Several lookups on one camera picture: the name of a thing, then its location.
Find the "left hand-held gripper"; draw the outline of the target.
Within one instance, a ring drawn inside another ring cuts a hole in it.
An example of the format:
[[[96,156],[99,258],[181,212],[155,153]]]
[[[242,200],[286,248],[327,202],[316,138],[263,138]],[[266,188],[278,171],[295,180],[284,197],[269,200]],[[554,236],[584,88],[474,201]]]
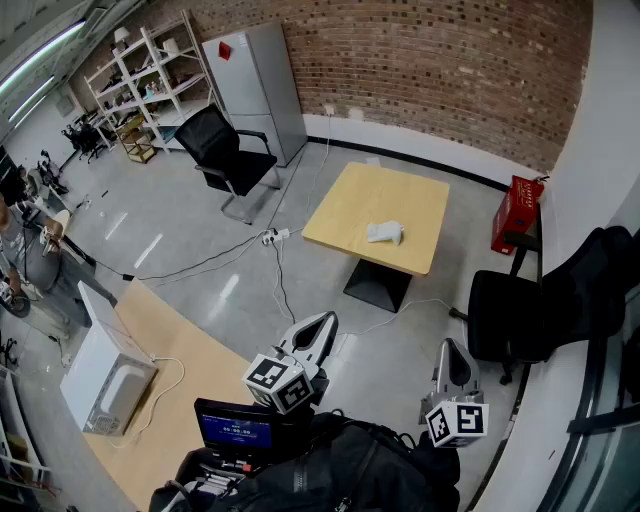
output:
[[[291,326],[269,355],[258,354],[242,377],[254,401],[282,415],[318,405],[329,385],[325,370],[310,360],[311,355],[295,357],[289,352],[326,358],[338,326],[336,313],[311,315]]]

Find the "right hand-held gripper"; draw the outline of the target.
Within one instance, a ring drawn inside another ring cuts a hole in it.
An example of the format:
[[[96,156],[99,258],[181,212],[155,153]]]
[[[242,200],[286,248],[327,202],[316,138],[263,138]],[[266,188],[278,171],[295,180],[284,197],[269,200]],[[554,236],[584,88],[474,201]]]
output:
[[[470,393],[452,397],[441,394]],[[480,389],[480,370],[469,350],[446,338],[439,348],[435,390],[421,400],[419,423],[427,427],[435,448],[461,448],[486,437],[489,405]]]

